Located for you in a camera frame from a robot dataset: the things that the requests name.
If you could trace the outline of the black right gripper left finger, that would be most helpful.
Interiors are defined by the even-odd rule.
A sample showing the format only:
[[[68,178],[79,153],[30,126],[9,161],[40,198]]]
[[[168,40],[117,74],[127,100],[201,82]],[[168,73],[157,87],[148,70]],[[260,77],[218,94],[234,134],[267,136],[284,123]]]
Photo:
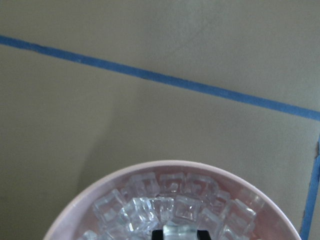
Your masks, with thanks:
[[[156,229],[152,231],[151,240],[163,240],[163,230]]]

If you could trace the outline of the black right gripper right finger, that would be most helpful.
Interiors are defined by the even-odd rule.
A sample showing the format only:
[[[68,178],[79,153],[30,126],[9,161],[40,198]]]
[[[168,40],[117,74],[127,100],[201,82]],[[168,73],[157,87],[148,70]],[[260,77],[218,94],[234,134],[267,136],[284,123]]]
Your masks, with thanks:
[[[207,230],[197,230],[198,240],[211,240],[210,233]]]

